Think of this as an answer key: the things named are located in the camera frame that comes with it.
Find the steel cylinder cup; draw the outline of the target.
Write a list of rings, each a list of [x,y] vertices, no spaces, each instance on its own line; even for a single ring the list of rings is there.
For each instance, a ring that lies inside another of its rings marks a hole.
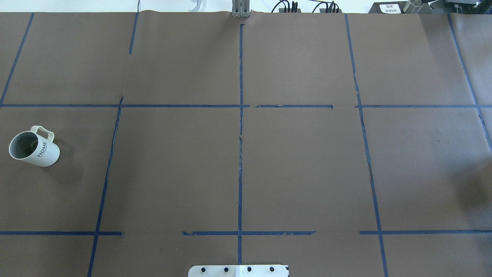
[[[424,3],[422,0],[408,0],[404,5],[404,14],[417,14],[422,9]]]

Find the aluminium profile post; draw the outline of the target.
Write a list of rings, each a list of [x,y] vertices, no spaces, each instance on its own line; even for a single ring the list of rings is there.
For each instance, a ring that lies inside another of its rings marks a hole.
[[[232,0],[232,17],[248,18],[251,15],[250,0]]]

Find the white ribbed HOME mug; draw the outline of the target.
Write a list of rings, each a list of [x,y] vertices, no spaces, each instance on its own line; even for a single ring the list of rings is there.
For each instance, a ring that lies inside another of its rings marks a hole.
[[[55,134],[43,126],[34,125],[17,134],[10,142],[10,156],[39,167],[49,167],[58,161],[60,149],[54,143]]]

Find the black box with white label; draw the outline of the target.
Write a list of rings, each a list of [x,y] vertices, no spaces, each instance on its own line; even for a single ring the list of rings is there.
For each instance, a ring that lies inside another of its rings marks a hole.
[[[374,2],[368,13],[402,14],[407,1]]]

